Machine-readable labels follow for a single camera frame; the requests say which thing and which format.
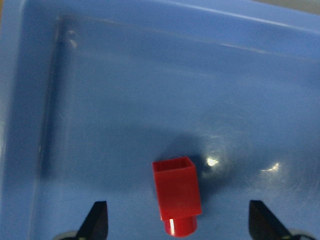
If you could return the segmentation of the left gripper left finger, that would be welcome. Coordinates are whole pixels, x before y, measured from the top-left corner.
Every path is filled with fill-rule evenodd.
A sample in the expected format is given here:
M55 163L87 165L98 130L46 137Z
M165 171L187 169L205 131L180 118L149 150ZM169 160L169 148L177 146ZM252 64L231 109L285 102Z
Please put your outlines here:
M80 226L76 240L106 240L109 232L106 201L96 201Z

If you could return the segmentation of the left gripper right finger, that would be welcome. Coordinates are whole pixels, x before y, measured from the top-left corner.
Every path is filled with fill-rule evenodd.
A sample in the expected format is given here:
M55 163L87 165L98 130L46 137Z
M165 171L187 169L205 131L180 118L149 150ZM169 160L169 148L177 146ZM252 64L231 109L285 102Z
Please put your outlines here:
M261 200L250 200L248 231L253 240L290 240L293 235Z

